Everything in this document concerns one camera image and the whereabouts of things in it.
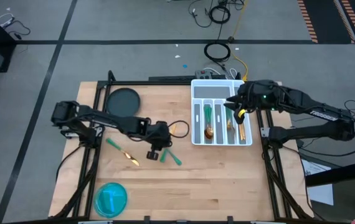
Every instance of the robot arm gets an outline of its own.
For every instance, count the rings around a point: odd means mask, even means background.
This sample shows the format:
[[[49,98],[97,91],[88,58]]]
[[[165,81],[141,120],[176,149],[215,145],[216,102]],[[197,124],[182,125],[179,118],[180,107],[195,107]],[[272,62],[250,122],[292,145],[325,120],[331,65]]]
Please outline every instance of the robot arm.
[[[78,134],[80,142],[87,146],[96,144],[97,132],[86,127],[82,122],[91,121],[119,130],[134,141],[146,141],[151,144],[151,151],[147,159],[157,160],[158,153],[163,147],[172,145],[171,135],[165,121],[151,124],[149,118],[119,117],[93,110],[89,106],[79,105],[76,101],[61,101],[56,104],[51,118],[54,126],[68,127],[73,133]]]
[[[232,103],[225,106],[234,111],[234,118],[241,124],[242,110],[251,113],[255,110],[286,111],[291,114],[306,113],[328,122],[305,128],[284,129],[272,127],[262,129],[262,137],[268,138],[276,147],[291,139],[329,137],[340,141],[349,141],[355,137],[354,121],[348,110],[338,109],[325,103],[312,100],[302,91],[280,86],[271,80],[246,82],[241,85],[237,95],[226,99]]]

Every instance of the white paper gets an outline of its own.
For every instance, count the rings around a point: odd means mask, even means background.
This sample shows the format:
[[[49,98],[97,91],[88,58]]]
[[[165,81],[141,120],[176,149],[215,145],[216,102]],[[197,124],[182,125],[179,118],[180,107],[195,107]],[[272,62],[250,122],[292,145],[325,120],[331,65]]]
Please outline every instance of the white paper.
[[[326,167],[314,162],[308,162],[302,159],[303,167],[305,168],[305,175],[317,174],[326,170],[330,170],[330,167]],[[308,193],[310,200],[314,200],[328,205],[334,205],[333,185],[327,184],[317,187],[308,187]]]

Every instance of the black round plate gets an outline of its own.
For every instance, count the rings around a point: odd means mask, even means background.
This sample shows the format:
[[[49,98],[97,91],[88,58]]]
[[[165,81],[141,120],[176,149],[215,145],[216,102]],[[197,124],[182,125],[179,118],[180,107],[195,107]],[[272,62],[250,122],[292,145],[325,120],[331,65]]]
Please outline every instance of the black round plate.
[[[140,108],[140,96],[131,88],[120,88],[107,98],[106,109],[110,115],[134,116]]]

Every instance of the black metal frame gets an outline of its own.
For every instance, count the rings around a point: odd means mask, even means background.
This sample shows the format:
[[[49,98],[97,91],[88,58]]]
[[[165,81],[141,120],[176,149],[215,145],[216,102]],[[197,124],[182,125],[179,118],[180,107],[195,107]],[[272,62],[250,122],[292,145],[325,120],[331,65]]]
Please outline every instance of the black metal frame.
[[[106,101],[107,96],[110,94],[111,91],[111,86],[113,85],[190,85],[190,81],[132,81],[132,82],[126,82],[126,81],[116,81],[115,77],[113,76],[112,72],[108,72],[108,80],[107,81],[98,81],[97,82],[97,87],[96,87],[96,93],[95,93],[95,99],[93,102],[93,108],[98,108],[99,102],[100,102],[100,95],[105,89],[105,96],[103,99],[103,102]],[[103,104],[102,111],[105,110],[105,103]],[[259,131],[260,128],[263,128],[263,116],[261,111],[257,111],[257,121],[258,121],[258,126],[259,126]],[[266,111],[266,119],[269,127],[273,126],[273,119],[272,119],[272,114],[270,111]],[[265,161],[265,167],[268,167],[271,163],[270,161],[270,156],[268,153],[269,146],[268,142],[266,139],[261,138],[262,142],[262,149],[264,153],[264,161]],[[100,149],[101,149],[101,144],[98,145],[98,147],[94,148],[94,158],[98,157],[100,155]],[[90,157],[90,150],[86,148],[83,159],[82,159],[82,166],[81,166],[81,171],[80,171],[80,177],[78,181],[78,185],[80,185],[87,173],[87,166],[89,162],[89,157]],[[284,182],[284,173],[283,173],[283,167],[281,163],[281,158],[278,149],[273,150],[274,156],[275,156],[275,165],[276,165],[276,170],[278,173],[279,179]],[[92,176],[90,182],[88,183],[88,196],[87,196],[87,201],[85,202],[85,213],[83,216],[78,215],[78,211],[80,209],[80,204],[81,204],[81,197],[79,196],[78,200],[76,201],[75,205],[73,206],[73,211],[72,211],[72,217],[50,217],[49,219],[46,220],[34,220],[34,221],[28,221],[28,222],[15,222],[13,224],[27,224],[27,223],[35,223],[35,224],[45,224],[45,223],[63,223],[63,224],[69,224],[69,223],[74,223],[77,224],[78,222],[84,222],[84,221],[89,221],[90,220],[90,211],[92,207],[92,200],[93,200],[93,193],[94,193],[94,186],[95,186],[95,181],[96,181],[96,173],[97,173],[97,167],[98,167],[98,159],[94,159],[92,165],[94,164],[94,175]],[[337,222],[322,222],[319,220],[304,220],[304,219],[294,219],[292,218],[291,214],[291,208],[288,202],[286,201],[285,198],[283,198],[283,204],[284,204],[284,209],[285,209],[285,218],[280,216],[279,212],[279,207],[277,203],[277,196],[276,196],[276,190],[275,190],[275,183],[273,180],[269,177],[268,175],[268,187],[270,190],[270,201],[272,203],[272,209],[273,209],[273,216],[274,216],[274,221],[271,222],[285,222],[288,224],[291,223],[303,223],[303,224],[308,224],[308,223],[322,223],[322,224],[340,224]],[[249,224],[252,223],[251,221],[234,221],[233,217],[226,217],[226,221],[189,221],[189,220],[175,220],[175,221],[152,221],[150,219],[150,216],[145,216],[143,217],[143,220],[113,220],[112,223],[137,223],[137,224],[172,224],[172,223],[192,223],[192,224]]]

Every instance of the wooden table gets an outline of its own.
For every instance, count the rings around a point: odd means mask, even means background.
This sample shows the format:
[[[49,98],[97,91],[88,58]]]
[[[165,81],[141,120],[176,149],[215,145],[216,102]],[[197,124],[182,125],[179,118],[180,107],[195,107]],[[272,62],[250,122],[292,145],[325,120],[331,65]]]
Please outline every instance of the wooden table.
[[[82,82],[77,101],[93,105],[96,85],[96,82]],[[133,88],[140,94],[141,108],[137,116],[150,117],[154,123],[157,120],[171,123],[182,119],[191,124],[190,86],[112,86],[111,91],[122,87]],[[291,126],[288,113],[273,112],[272,116],[275,126]],[[248,147],[195,146],[191,143],[190,134],[184,139],[173,138],[171,150],[182,160],[182,166],[177,166],[170,157],[165,163],[148,160],[148,143],[133,142],[115,129],[106,129],[103,139],[112,138],[140,162],[140,167],[103,143],[95,192],[108,182],[118,182],[126,188],[128,204],[114,220],[142,220],[145,215],[150,215],[152,220],[221,221],[226,220],[227,216],[233,216],[235,221],[273,220],[255,113],[250,114],[250,122],[253,144]],[[182,135],[185,131],[184,125],[180,124],[176,135]],[[67,140],[64,157],[77,145],[78,139]],[[296,149],[294,141],[285,145]],[[78,151],[62,166],[49,215],[59,212],[77,188],[83,151]],[[313,216],[306,203],[305,181],[298,154],[281,149],[280,156],[287,189],[304,211]],[[277,187],[276,192],[280,216],[284,217]],[[84,192],[80,215],[83,215],[86,196]],[[103,219],[93,208],[90,218]]]

